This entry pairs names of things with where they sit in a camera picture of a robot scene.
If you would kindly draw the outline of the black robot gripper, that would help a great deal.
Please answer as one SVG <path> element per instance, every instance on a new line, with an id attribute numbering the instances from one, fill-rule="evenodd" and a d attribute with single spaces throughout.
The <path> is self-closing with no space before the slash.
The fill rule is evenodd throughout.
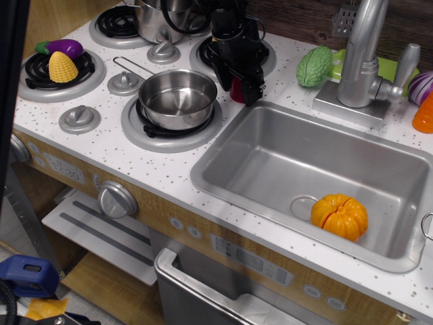
<path id="1" fill-rule="evenodd" d="M 248 1 L 207 1 L 214 41 L 209 60 L 214 73 L 227 91 L 232 78 L 241 79 L 247 106 L 263 96 L 265 81 L 261 62 L 265 56 L 258 31 L 258 19 L 248 13 Z"/>

